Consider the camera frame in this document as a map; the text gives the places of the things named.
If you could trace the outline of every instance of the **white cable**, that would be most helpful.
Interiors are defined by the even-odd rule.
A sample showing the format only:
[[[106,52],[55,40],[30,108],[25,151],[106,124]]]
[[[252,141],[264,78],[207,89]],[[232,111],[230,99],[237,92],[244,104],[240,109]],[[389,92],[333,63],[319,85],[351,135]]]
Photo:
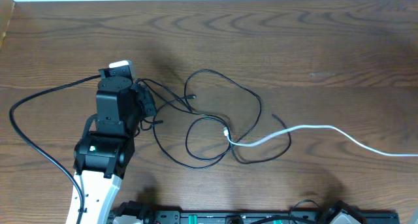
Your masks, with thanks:
[[[228,138],[228,141],[236,146],[245,146],[245,147],[255,147],[258,146],[260,144],[265,143],[266,141],[276,137],[276,136],[280,136],[282,134],[294,131],[294,130],[298,130],[298,129],[334,129],[338,132],[340,132],[341,134],[343,134],[344,136],[348,137],[348,139],[352,140],[354,143],[356,143],[357,145],[361,146],[362,148],[366,149],[366,150],[370,150],[374,153],[378,153],[380,155],[384,155],[384,156],[395,156],[395,157],[418,157],[418,154],[399,154],[399,153],[385,153],[385,152],[381,152],[379,150],[373,149],[371,147],[368,147],[364,144],[361,144],[360,142],[358,142],[357,140],[355,140],[352,136],[348,135],[347,133],[343,132],[341,129],[338,129],[334,126],[331,125],[297,125],[297,126],[293,126],[291,128],[288,129],[284,129],[275,133],[272,133],[268,136],[265,136],[264,138],[252,142],[252,143],[248,143],[248,144],[244,144],[244,143],[237,143],[237,142],[233,142],[229,136],[229,132],[228,132],[228,128],[224,128],[223,129],[223,134]]]

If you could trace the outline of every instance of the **wooden table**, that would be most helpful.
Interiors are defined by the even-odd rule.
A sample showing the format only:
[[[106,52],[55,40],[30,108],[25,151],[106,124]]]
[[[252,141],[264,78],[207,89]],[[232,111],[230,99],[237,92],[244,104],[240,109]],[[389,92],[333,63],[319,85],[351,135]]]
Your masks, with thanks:
[[[379,150],[418,153],[418,0],[245,0],[18,3],[0,52],[0,222],[64,223],[68,179],[32,150],[8,120],[30,94],[97,74],[130,59],[138,76],[181,94],[200,69],[220,71],[258,93],[263,115],[247,137],[288,126],[335,125]],[[72,151],[95,113],[97,81],[34,99],[18,125],[72,170]],[[225,80],[195,77],[192,105],[229,118],[233,135],[254,122],[257,101]],[[164,109],[157,134],[180,161],[196,119]],[[418,158],[376,155],[330,130],[294,132],[269,163],[240,165],[231,154],[206,170],[170,161],[152,132],[141,132],[114,206],[128,200],[184,210],[286,210],[302,199],[342,199],[365,210],[396,210],[406,223],[418,207]],[[286,137],[239,149],[247,159],[284,149]],[[192,152],[226,147],[222,126],[192,130]]]

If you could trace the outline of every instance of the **brown tabletop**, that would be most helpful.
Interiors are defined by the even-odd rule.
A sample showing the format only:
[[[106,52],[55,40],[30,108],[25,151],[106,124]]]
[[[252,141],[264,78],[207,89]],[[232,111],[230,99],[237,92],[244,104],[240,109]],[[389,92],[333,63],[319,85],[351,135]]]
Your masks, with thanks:
[[[200,69],[252,89],[263,114],[246,141],[280,130],[275,114],[288,126],[335,125],[379,150],[418,153],[417,13],[418,0],[18,3],[0,51],[0,222],[64,223],[72,193],[62,172],[14,132],[9,108],[121,59],[178,94]],[[22,130],[71,172],[96,90],[92,80],[16,111]],[[234,137],[255,121],[257,101],[223,79],[198,75],[189,92],[197,110],[227,117]],[[184,146],[196,117],[166,108],[157,119],[173,157],[205,165]],[[138,200],[183,210],[287,210],[303,199],[342,199],[396,210],[403,223],[418,208],[418,158],[383,157],[328,129],[292,136],[275,161],[241,165],[227,154],[212,168],[191,170],[168,159],[151,131],[141,132],[114,206]],[[262,159],[286,144],[283,136],[238,151]],[[222,126],[207,121],[189,139],[191,151],[206,157],[226,145]]]

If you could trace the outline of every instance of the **robotic arm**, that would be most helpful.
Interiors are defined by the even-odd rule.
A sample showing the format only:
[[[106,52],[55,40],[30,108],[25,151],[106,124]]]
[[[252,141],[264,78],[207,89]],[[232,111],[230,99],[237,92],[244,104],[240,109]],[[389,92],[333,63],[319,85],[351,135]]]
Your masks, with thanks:
[[[138,124],[155,115],[155,101],[148,88],[133,82],[130,61],[111,63],[99,72],[97,114],[87,120],[74,149],[74,178],[85,196],[82,224],[106,223],[135,151]],[[93,120],[96,131],[89,131]],[[79,207],[80,197],[74,187],[67,224],[76,223]]]

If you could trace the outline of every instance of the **wooden edge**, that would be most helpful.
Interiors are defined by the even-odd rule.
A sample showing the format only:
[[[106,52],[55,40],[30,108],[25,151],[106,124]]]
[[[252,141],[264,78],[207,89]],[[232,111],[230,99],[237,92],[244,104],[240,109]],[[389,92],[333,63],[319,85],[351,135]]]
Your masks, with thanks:
[[[14,9],[13,0],[0,0],[0,49],[6,37],[6,31]]]

